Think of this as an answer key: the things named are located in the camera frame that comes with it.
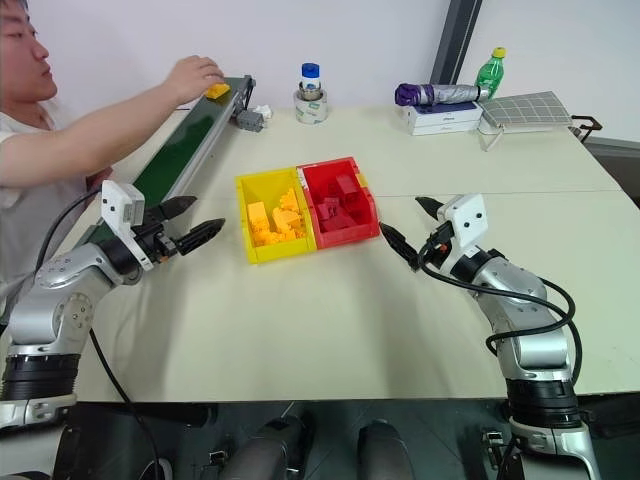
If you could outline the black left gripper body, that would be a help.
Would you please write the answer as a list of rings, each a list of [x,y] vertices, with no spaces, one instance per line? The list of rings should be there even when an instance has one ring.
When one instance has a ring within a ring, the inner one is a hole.
[[[142,223],[132,228],[134,239],[152,263],[161,263],[178,253],[175,241],[164,228],[164,222],[177,215],[175,207],[152,207],[145,210]]]

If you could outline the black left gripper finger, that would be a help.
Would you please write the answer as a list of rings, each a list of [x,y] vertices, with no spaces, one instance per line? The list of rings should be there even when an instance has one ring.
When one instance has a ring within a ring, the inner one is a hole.
[[[169,198],[158,205],[161,219],[173,219],[186,212],[197,200],[195,196],[184,195]]]
[[[225,218],[207,220],[193,227],[187,234],[175,241],[177,251],[186,256],[212,240],[226,223]]]

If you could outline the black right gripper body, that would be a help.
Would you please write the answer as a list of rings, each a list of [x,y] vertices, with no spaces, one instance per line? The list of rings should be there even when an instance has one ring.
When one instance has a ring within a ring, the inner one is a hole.
[[[438,225],[418,252],[418,269],[425,271],[431,265],[438,271],[450,271],[455,265],[452,245],[454,237],[455,232],[450,220]]]

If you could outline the person's bare hand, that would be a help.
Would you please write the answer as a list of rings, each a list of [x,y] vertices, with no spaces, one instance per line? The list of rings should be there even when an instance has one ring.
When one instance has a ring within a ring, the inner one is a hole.
[[[225,82],[224,74],[210,57],[192,55],[180,59],[160,85],[160,96],[174,106],[189,103],[210,87]]]

